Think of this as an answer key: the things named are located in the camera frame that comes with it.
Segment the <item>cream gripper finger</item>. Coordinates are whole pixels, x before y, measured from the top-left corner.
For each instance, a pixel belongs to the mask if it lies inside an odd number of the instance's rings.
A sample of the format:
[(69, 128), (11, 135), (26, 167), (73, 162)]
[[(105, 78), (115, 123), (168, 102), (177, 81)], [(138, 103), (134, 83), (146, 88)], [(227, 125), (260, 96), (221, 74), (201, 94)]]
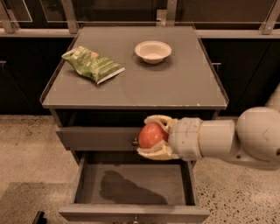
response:
[(144, 120), (145, 124), (157, 123), (164, 132), (168, 133), (172, 125), (177, 121), (168, 115), (150, 115)]
[(180, 159), (180, 156), (172, 151), (172, 147), (165, 141), (161, 140), (149, 149), (138, 148), (138, 154), (150, 160), (166, 161)]

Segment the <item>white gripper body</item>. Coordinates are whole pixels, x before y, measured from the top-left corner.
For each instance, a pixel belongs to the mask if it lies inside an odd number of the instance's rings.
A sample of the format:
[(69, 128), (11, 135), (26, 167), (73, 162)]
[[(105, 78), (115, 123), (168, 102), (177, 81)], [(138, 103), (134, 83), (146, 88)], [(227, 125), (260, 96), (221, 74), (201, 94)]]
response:
[(199, 118), (182, 118), (170, 127), (168, 144), (174, 159), (195, 161), (202, 158), (199, 147)]

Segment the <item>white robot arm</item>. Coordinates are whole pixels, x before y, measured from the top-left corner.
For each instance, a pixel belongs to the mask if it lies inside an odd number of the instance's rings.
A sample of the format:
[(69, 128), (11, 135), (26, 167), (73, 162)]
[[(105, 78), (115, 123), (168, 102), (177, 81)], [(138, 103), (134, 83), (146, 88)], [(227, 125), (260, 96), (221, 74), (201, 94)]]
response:
[(280, 112), (274, 108), (249, 108), (235, 121), (151, 115), (144, 123), (137, 149), (144, 158), (218, 158), (255, 169), (280, 167)]

